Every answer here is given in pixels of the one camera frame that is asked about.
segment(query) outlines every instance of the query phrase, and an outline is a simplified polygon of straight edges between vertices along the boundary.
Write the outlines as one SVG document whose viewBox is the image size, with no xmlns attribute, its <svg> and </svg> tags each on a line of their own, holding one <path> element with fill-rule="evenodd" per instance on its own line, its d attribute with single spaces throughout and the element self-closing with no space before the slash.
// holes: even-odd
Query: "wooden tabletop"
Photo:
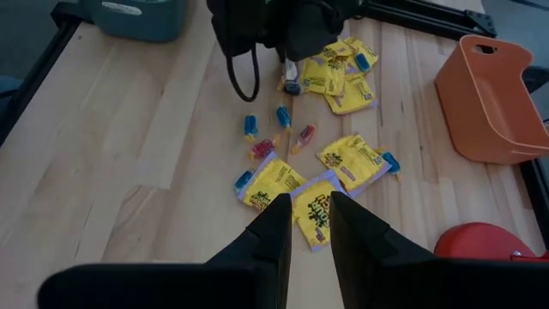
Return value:
<svg viewBox="0 0 549 309">
<path fill-rule="evenodd" d="M 480 0 L 439 1 L 482 10 Z M 190 1 L 169 44 L 117 39 L 82 24 L 0 148 L 0 307 L 34 306 L 55 271 L 93 262 L 205 262 L 257 216 L 232 186 L 247 168 L 244 115 L 261 137 L 279 130 L 288 104 L 294 131 L 318 123 L 301 153 L 278 155 L 301 175 L 325 170 L 314 154 L 357 131 L 386 146 L 402 181 L 387 176 L 357 200 L 432 250 L 470 221 L 498 224 L 534 251 L 543 244 L 528 195 L 512 167 L 468 161 L 452 147 L 433 79 L 455 41 L 387 23 L 350 21 L 343 35 L 380 54 L 367 80 L 380 107 L 335 116 L 324 98 L 275 90 L 281 66 L 258 49 L 261 91 L 238 98 L 203 0 Z M 249 55 L 235 58 L 240 85 L 253 85 Z M 297 227 L 288 308 L 342 308 L 330 248 L 312 253 Z"/>
</svg>

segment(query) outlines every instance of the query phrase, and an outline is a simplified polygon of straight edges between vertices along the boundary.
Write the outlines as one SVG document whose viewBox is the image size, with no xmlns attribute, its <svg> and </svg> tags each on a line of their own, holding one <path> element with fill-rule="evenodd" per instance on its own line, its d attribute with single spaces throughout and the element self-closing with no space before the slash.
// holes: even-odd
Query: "candy packet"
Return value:
<svg viewBox="0 0 549 309">
<path fill-rule="evenodd" d="M 377 106 L 377 100 L 362 75 L 346 76 L 341 95 L 324 95 L 332 112 L 344 115 L 362 108 Z"/>
<path fill-rule="evenodd" d="M 354 50 L 344 41 L 338 39 L 335 43 L 327 45 L 323 48 L 323 51 L 317 55 L 317 57 L 322 58 L 324 61 L 334 59 L 336 57 L 348 57 L 353 55 Z"/>
<path fill-rule="evenodd" d="M 366 46 L 361 40 L 359 39 L 355 39 L 355 38 L 346 38 L 344 40 L 345 43 L 347 43 L 348 45 L 351 46 L 351 48 L 353 48 L 354 52 L 355 52 L 355 55 L 352 56 L 352 57 L 349 57 L 348 58 L 348 63 L 350 64 L 349 67 L 350 68 L 356 68 L 358 69 L 358 65 L 357 65 L 357 62 L 356 62 L 356 55 L 359 55 L 359 54 L 363 54 L 366 58 L 366 62 L 370 65 L 370 69 L 371 67 L 374 66 L 374 64 L 377 62 L 377 60 L 379 59 L 379 56 L 368 46 Z"/>
<path fill-rule="evenodd" d="M 327 168 L 334 170 L 353 198 L 391 168 L 358 134 L 332 142 L 317 156 Z"/>
<path fill-rule="evenodd" d="M 326 60 L 313 56 L 305 60 L 301 84 L 306 92 L 339 95 L 345 83 L 345 58 Z"/>
<path fill-rule="evenodd" d="M 246 178 L 245 184 L 239 188 L 235 187 L 238 199 L 260 212 L 264 211 L 279 194 L 291 192 L 306 182 L 285 161 L 278 158 L 274 151 L 253 174 L 245 177 L 244 181 Z"/>
<path fill-rule="evenodd" d="M 290 193 L 293 215 L 313 252 L 329 244 L 329 196 L 332 191 L 346 193 L 335 172 L 328 170 Z"/>
</svg>

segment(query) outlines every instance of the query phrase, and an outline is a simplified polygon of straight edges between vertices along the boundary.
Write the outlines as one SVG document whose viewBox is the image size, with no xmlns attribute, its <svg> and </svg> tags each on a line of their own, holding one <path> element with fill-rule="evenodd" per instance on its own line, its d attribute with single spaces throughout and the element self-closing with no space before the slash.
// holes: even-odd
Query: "plastic container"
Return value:
<svg viewBox="0 0 549 309">
<path fill-rule="evenodd" d="M 460 154 L 499 164 L 549 154 L 549 136 L 522 81 L 531 61 L 528 50 L 510 42 L 460 39 L 435 81 Z"/>
<path fill-rule="evenodd" d="M 187 0 L 80 1 L 85 14 L 103 32 L 152 42 L 167 42 L 179 36 L 186 3 Z"/>
</svg>

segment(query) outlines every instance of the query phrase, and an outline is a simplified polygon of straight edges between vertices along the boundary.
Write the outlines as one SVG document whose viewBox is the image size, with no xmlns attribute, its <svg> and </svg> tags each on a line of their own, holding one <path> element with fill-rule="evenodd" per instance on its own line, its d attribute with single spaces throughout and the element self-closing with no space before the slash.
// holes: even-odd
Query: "black metal frame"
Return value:
<svg viewBox="0 0 549 309">
<path fill-rule="evenodd" d="M 30 100 L 48 75 L 51 67 L 69 43 L 82 21 L 92 23 L 74 3 L 58 3 L 51 12 L 58 31 L 33 66 L 26 80 L 9 103 L 0 119 L 0 146 L 23 114 Z M 368 17 L 403 27 L 432 33 L 449 39 L 466 34 L 488 37 L 497 35 L 492 18 L 471 10 L 459 10 L 420 0 L 364 0 L 355 18 Z M 531 68 L 523 75 L 528 90 L 533 92 L 549 79 L 547 69 Z M 532 200 L 546 247 L 549 248 L 549 182 L 539 160 L 521 164 L 521 170 Z"/>
</svg>

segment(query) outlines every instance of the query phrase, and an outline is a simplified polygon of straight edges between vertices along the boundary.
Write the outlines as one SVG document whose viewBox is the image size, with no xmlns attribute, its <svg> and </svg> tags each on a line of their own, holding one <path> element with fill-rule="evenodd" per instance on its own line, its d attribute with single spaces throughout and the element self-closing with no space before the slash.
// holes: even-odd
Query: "orange plastic bin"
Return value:
<svg viewBox="0 0 549 309">
<path fill-rule="evenodd" d="M 460 154 L 499 164 L 549 154 L 549 136 L 522 81 L 531 61 L 528 50 L 510 42 L 477 35 L 460 39 L 435 80 Z"/>
</svg>

